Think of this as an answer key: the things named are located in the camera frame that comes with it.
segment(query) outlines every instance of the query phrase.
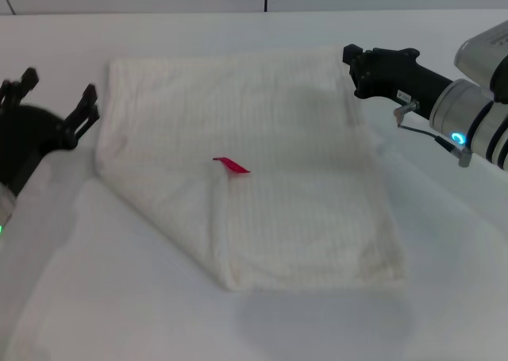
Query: folded towel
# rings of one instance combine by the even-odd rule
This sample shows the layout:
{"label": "folded towel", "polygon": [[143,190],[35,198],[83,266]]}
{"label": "folded towel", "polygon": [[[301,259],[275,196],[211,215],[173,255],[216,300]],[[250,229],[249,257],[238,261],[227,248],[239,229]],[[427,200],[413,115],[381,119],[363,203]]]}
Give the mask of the folded towel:
{"label": "folded towel", "polygon": [[[402,276],[341,48],[110,65],[97,169],[230,290]],[[227,158],[250,173],[225,167]]]}

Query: cable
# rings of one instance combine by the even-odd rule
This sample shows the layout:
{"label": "cable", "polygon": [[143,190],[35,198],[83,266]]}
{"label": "cable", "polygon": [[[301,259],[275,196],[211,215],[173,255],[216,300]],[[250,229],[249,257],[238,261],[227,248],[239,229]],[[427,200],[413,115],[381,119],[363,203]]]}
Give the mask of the cable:
{"label": "cable", "polygon": [[14,16],[16,16],[16,12],[14,11],[14,8],[13,8],[12,4],[10,3],[10,0],[6,0],[6,2],[7,2],[7,6],[8,6],[8,7],[9,7],[9,9],[10,9],[10,12],[11,12]]}
{"label": "cable", "polygon": [[433,133],[428,132],[428,131],[424,131],[423,129],[414,129],[412,127],[408,127],[407,125],[398,125],[398,127],[400,129],[407,129],[408,131],[423,133],[424,135],[432,137],[434,140],[437,138],[437,135],[434,135]]}

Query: white table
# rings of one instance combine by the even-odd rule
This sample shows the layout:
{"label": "white table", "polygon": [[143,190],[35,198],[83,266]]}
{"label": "white table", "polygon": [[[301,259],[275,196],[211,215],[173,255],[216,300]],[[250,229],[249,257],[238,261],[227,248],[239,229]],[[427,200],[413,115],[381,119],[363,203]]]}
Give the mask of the white table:
{"label": "white table", "polygon": [[[118,57],[209,56],[355,43],[418,48],[450,79],[467,38],[508,10],[0,17],[0,76],[34,66],[29,100],[62,115],[88,83],[105,97]],[[508,178],[467,170],[364,102],[406,249],[393,289],[231,294],[93,176],[98,127],[51,154],[0,248],[0,351],[8,360],[506,360]],[[408,124],[426,127],[418,117]]]}

